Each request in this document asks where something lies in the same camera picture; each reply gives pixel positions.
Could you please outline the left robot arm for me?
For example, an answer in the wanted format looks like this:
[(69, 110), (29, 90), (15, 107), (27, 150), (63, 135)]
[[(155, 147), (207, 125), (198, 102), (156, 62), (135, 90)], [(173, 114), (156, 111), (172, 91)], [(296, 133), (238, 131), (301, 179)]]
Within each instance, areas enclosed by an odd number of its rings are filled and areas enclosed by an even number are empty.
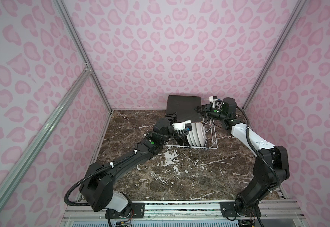
[(130, 212), (130, 200), (123, 193), (115, 192), (113, 185), (120, 177), (163, 150), (166, 142), (176, 135), (173, 127), (176, 120), (176, 113), (167, 114), (156, 122), (153, 130), (145, 134), (133, 151), (108, 164), (102, 165), (96, 162), (90, 165), (84, 182), (79, 186), (79, 191), (93, 211), (112, 209), (125, 214)]

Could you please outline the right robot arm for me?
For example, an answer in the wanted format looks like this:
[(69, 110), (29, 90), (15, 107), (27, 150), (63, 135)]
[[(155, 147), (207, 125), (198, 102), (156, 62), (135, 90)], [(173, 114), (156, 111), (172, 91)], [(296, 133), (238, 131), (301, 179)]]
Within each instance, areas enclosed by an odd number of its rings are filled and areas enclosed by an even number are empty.
[(224, 130), (255, 154), (253, 178), (247, 187), (237, 194), (234, 212), (239, 216), (251, 213), (260, 216), (259, 203), (290, 177), (287, 149), (266, 141), (252, 131), (250, 119), (233, 98), (220, 100), (213, 96), (209, 104), (198, 106), (195, 111), (207, 120), (220, 121)]

